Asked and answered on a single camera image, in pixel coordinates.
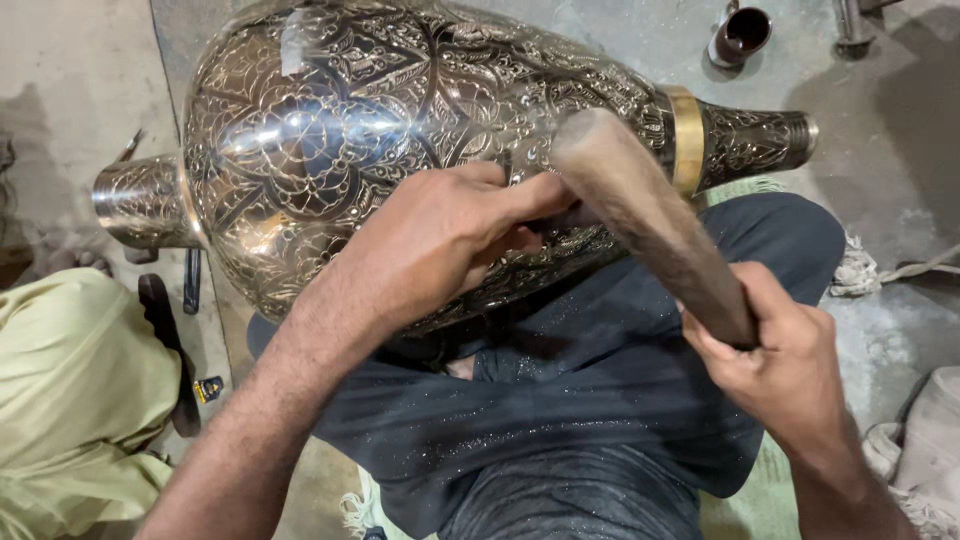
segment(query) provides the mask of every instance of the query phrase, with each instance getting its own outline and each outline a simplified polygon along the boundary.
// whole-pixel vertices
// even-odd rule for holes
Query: brown ceramic cup
[[[740,8],[735,0],[727,6],[720,28],[710,40],[710,61],[720,67],[736,67],[763,48],[774,25],[764,10]]]

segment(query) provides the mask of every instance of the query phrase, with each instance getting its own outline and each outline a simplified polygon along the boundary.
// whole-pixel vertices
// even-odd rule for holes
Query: engraved metal vase
[[[586,46],[436,0],[299,0],[240,12],[187,96],[180,153],[97,178],[101,223],[133,247],[203,247],[268,318],[287,313],[394,187],[416,171],[495,160],[512,184],[551,168],[565,114],[615,111],[684,195],[798,167],[802,112],[718,107],[655,86]],[[601,226],[548,231],[425,332],[622,256]]]

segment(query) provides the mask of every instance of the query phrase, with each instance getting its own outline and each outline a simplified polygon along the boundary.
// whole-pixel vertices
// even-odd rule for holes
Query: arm
[[[762,264],[732,264],[759,323],[760,348],[719,342],[689,312],[684,337],[710,377],[774,437],[790,459],[804,539],[916,540],[867,468],[846,410],[833,318],[797,304]]]
[[[539,237],[518,224],[574,199],[553,174],[505,182],[498,166],[479,162],[400,184],[300,294],[137,538],[270,538],[337,383],[393,332],[479,285],[505,251],[539,249]]]

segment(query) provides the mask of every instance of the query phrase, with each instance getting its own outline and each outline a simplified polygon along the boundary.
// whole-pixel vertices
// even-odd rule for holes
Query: black trousers
[[[740,197],[700,217],[728,261],[764,263],[811,306],[843,255],[836,220],[797,195]],[[255,356],[274,330],[252,321]],[[388,517],[414,538],[444,524],[484,467],[512,457],[629,445],[718,497],[753,468],[762,427],[713,384],[673,298],[631,258],[433,338],[377,351],[314,429],[371,473]],[[474,380],[411,363],[438,351],[476,353]]]

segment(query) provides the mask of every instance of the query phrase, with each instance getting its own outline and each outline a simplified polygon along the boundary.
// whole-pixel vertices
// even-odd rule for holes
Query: wooden mallet
[[[612,112],[566,119],[550,158],[564,181],[717,339],[758,344],[743,288],[660,164]]]

